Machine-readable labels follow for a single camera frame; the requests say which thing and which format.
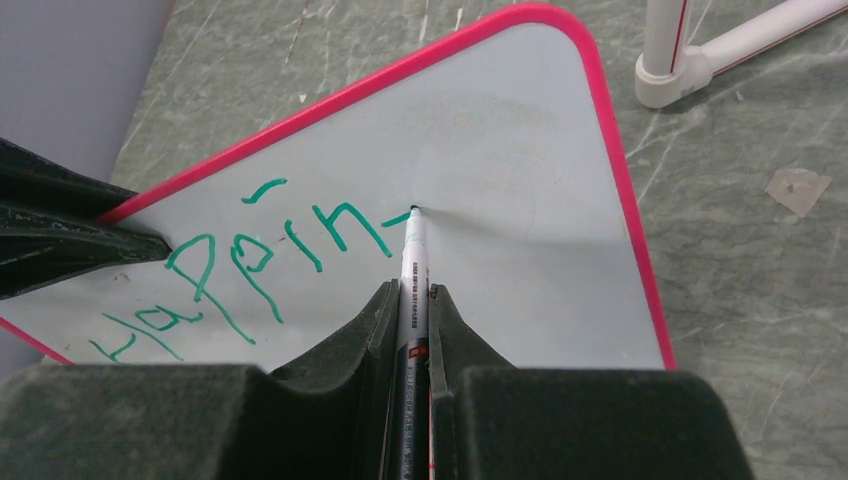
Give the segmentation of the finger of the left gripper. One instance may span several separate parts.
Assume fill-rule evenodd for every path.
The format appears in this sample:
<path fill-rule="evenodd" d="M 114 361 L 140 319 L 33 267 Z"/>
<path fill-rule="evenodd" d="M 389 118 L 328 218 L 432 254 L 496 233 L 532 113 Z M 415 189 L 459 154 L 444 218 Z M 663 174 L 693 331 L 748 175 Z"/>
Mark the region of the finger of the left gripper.
<path fill-rule="evenodd" d="M 3 201 L 3 300 L 92 271 L 159 261 L 172 249 L 160 236 Z"/>
<path fill-rule="evenodd" d="M 96 219 L 136 195 L 1 141 L 1 199 L 77 218 Z"/>

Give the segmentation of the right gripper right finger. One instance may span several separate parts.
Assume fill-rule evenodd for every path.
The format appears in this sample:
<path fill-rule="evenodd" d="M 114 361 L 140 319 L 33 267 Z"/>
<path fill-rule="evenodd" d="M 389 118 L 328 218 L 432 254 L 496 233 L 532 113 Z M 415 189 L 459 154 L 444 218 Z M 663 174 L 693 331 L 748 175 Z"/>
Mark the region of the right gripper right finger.
<path fill-rule="evenodd" d="M 519 368 L 431 289 L 438 479 L 750 479 L 729 413 L 678 370 Z"/>

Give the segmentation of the white green marker pen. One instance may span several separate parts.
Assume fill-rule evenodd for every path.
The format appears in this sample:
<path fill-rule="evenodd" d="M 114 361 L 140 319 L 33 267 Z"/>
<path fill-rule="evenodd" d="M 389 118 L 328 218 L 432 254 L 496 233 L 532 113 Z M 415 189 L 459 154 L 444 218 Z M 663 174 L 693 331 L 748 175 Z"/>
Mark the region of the white green marker pen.
<path fill-rule="evenodd" d="M 388 479 L 429 477 L 429 290 L 426 221 L 421 208 L 413 206 L 399 277 Z"/>

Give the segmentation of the pink framed whiteboard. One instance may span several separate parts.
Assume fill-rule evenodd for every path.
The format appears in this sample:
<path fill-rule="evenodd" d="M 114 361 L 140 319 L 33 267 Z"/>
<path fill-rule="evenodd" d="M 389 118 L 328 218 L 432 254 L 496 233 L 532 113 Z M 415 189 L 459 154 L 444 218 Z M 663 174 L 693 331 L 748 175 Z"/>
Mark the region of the pink framed whiteboard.
<path fill-rule="evenodd" d="M 63 363 L 273 370 L 401 270 L 411 206 L 430 280 L 512 364 L 675 364 L 601 58 L 570 13 L 501 9 L 107 215 L 164 261 L 1 304 Z"/>

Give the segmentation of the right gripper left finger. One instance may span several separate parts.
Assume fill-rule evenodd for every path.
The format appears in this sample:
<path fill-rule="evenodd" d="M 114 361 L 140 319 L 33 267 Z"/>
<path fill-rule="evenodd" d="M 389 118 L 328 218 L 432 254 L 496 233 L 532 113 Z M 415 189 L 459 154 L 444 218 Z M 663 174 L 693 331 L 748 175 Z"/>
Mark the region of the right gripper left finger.
<path fill-rule="evenodd" d="M 41 366 L 1 396 L 5 479 L 377 479 L 399 287 L 294 360 Z"/>

